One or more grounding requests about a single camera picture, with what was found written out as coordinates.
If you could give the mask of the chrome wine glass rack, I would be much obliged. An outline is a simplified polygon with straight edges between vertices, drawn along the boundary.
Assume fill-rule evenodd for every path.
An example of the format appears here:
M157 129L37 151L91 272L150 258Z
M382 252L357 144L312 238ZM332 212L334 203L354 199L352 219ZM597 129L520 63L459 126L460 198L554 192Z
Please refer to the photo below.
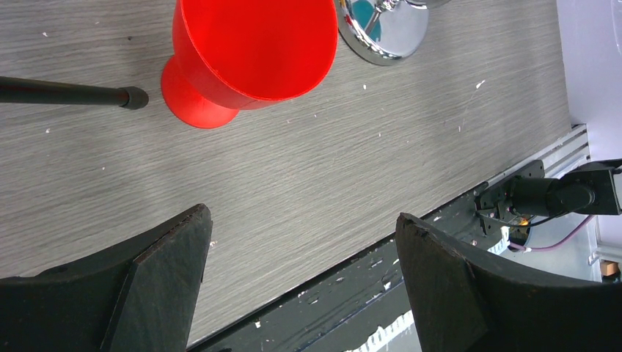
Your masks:
M338 0L341 37L365 61L391 66L413 55L425 38L430 10L450 0Z

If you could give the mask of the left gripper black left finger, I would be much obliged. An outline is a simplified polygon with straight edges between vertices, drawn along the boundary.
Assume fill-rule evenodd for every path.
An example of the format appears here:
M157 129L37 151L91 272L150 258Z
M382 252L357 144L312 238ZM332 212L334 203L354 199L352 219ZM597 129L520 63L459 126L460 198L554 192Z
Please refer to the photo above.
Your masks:
M195 205L140 235L1 280L3 351L184 351L213 222Z

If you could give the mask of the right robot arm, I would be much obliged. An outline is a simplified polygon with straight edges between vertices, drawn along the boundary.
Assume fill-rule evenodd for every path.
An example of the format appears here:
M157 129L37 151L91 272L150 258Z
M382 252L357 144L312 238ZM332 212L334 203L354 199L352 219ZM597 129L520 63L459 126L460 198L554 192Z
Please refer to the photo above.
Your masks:
M543 223L578 213L589 216L621 215L621 160L591 161L560 178L544 177L538 170L511 175L485 190L477 199L477 216L502 226L520 228L512 219L543 216Z

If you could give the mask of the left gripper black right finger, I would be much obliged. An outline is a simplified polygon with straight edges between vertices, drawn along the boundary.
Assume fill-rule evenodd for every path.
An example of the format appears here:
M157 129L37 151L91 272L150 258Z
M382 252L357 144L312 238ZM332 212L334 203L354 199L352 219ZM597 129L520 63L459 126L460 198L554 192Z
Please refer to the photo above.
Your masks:
M621 285L540 271L399 215L398 259L424 351L619 351Z

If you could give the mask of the black perforated music stand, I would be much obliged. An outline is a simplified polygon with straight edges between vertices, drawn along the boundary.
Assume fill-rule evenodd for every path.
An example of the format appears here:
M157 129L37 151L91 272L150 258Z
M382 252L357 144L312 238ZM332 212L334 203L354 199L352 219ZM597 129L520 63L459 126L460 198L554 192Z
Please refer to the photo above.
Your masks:
M25 78L1 77L2 103L118 106L137 110L149 103L138 87L96 87Z

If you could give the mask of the red wine glass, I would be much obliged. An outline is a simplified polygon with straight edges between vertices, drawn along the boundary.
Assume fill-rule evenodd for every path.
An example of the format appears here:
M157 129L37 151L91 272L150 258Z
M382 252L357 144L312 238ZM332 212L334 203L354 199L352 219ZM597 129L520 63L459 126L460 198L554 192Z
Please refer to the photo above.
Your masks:
M337 42L333 1L178 1L161 93L182 122L218 128L316 88Z

